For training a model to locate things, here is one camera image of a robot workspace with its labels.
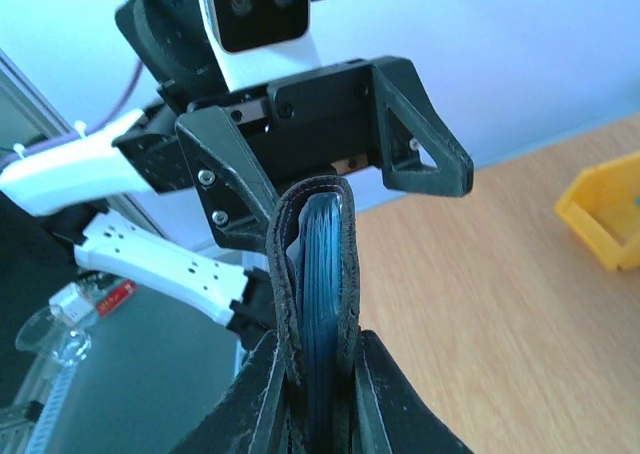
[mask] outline yellow plastic bin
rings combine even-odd
[[[607,269],[640,266],[640,151],[582,171],[555,211]]]

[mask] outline worn leather edge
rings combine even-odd
[[[336,192],[342,197],[342,295],[336,352],[334,452],[348,452],[353,365],[360,316],[360,268],[356,247],[355,205],[346,179],[321,176],[292,186],[278,201],[267,230],[266,250],[274,291],[279,342],[287,374],[287,400],[294,445],[308,452],[306,368],[295,305],[295,273],[287,247],[298,235],[298,216],[309,197]]]

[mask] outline cable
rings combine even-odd
[[[129,83],[127,84],[126,89],[122,93],[122,96],[120,97],[116,105],[111,109],[109,114],[105,116],[104,119],[102,119],[95,126],[92,126],[90,129],[87,129],[85,131],[86,134],[94,134],[99,130],[103,129],[111,121],[115,120],[118,113],[122,110],[124,105],[131,98],[131,94],[133,94],[133,91],[137,86],[138,81],[140,80],[140,75],[142,74],[143,67],[144,65],[142,64],[142,61],[138,59],[138,61],[136,62],[136,66],[133,71],[133,74],[131,75],[131,78],[129,80]],[[80,137],[81,137],[80,134],[76,131],[69,132],[67,134],[63,134],[62,136],[57,136],[52,139],[47,139],[46,141],[39,142],[37,144],[34,144],[33,146],[27,147],[23,151],[22,155],[23,157],[33,156],[34,154],[38,154],[48,149],[53,149],[54,147],[62,146],[71,141],[76,141]],[[0,172],[2,172],[3,169],[7,167],[9,164],[11,164],[12,162],[18,161],[19,159],[20,159],[20,156],[16,152],[14,152],[13,154],[9,154],[3,157],[2,159],[0,159]]]
[[[133,94],[134,89],[138,85],[138,81],[140,81],[140,76],[142,74],[142,68],[143,67],[144,67],[144,64],[142,64],[142,61],[140,59],[138,59],[138,61],[136,62],[136,67],[133,70],[133,74],[131,75],[131,79],[129,79],[129,84],[127,84],[126,89],[124,90],[124,92],[120,96],[120,99],[118,100],[116,105],[113,106],[113,108],[104,117],[104,119],[102,119],[100,122],[98,122],[95,126],[92,126],[91,128],[87,129],[86,130],[87,134],[94,134],[94,133],[102,130],[111,121],[115,120],[115,118],[120,113],[120,111],[122,110],[124,105],[131,98],[131,94]]]

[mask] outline white bracket with holes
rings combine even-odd
[[[231,301],[242,302],[247,276],[140,229],[119,213],[98,214],[75,246],[78,266],[116,274],[171,296],[226,326]]]

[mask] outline wooden table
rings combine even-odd
[[[361,323],[475,452],[640,452],[640,270],[606,272],[553,212],[637,149],[640,117],[358,216]]]

